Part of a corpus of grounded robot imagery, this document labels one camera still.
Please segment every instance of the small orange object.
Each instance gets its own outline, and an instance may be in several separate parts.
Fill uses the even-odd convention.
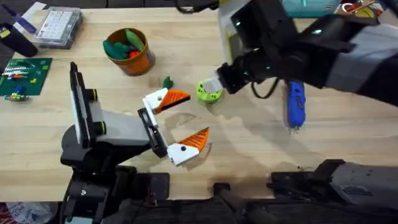
[[[190,136],[182,141],[179,144],[184,144],[186,146],[191,146],[199,149],[199,152],[205,147],[207,139],[209,137],[209,128],[205,128],[193,136]]]
[[[135,56],[139,55],[139,51],[138,50],[133,50],[132,52],[129,53],[130,58],[133,58]]]
[[[155,109],[155,112],[159,114],[163,110],[167,110],[172,106],[183,103],[190,99],[191,96],[188,93],[185,93],[181,90],[169,90],[163,99],[159,99],[162,100],[162,102]]]

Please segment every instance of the wooden tabletop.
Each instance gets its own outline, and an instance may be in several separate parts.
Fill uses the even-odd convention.
[[[206,198],[214,182],[230,182],[243,196],[270,197],[273,171],[314,169],[324,159],[398,166],[398,109],[335,90],[306,87],[307,120],[296,135],[284,124],[283,85],[268,100],[249,88],[225,94],[215,105],[199,103],[195,85],[223,62],[217,12],[182,15],[175,9],[87,9],[71,50],[42,50],[54,58],[40,96],[26,103],[0,100],[0,202],[61,200],[72,170],[60,163],[61,138],[73,124],[69,63],[77,63],[86,86],[98,90],[103,109],[137,115],[142,98],[171,76],[174,88],[192,99],[157,116],[169,142],[210,127],[199,157],[175,167],[147,151],[124,164],[140,172],[169,172],[170,198]],[[38,12],[39,24],[45,12]],[[297,20],[300,30],[313,20]],[[145,33],[156,55],[147,74],[129,77],[105,55],[112,31]],[[270,83],[258,87],[265,93]]]

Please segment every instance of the circuit board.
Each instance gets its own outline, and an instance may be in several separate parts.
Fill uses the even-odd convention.
[[[22,95],[40,95],[51,62],[52,58],[11,59],[0,76],[0,96],[11,95],[18,85],[25,87],[20,93]],[[20,74],[23,78],[9,80],[12,73]]]

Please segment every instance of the blue marker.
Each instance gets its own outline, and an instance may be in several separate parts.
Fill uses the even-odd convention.
[[[35,34],[36,33],[36,28],[30,24],[26,19],[24,19],[22,16],[20,16],[18,13],[10,9],[7,5],[1,4],[1,6],[12,16],[12,18],[19,23],[28,33],[30,34]]]
[[[296,131],[305,121],[305,93],[302,82],[287,82],[289,94],[287,97],[287,121]]]

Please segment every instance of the black cable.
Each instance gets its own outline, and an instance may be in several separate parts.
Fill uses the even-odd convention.
[[[260,99],[268,99],[274,93],[276,86],[279,83],[279,80],[280,80],[280,78],[275,79],[274,84],[272,84],[271,89],[269,89],[267,95],[265,95],[265,96],[260,96],[258,94],[256,87],[254,87],[254,82],[251,83],[250,87],[251,87],[251,90],[253,91],[254,96],[256,96],[257,98],[260,98]]]
[[[61,203],[61,207],[60,207],[60,213],[59,213],[59,224],[63,224],[63,218],[62,218],[63,217],[63,211],[65,210],[65,205],[67,203],[68,191],[69,191],[70,185],[72,184],[72,177],[69,180],[67,191],[65,192],[65,195],[63,196],[63,199],[62,199],[62,203]]]
[[[142,208],[142,206],[144,205],[145,199],[142,200],[141,204],[138,206],[136,213],[134,214],[134,216],[132,217],[131,220],[131,224],[134,224],[134,220],[137,218],[139,210]]]
[[[236,220],[236,216],[235,216],[232,208],[230,206],[228,206],[222,198],[220,198],[220,200],[221,200],[221,203],[224,205],[224,207],[228,210],[228,213],[231,216],[232,220],[234,221],[234,224],[238,224],[238,221]]]

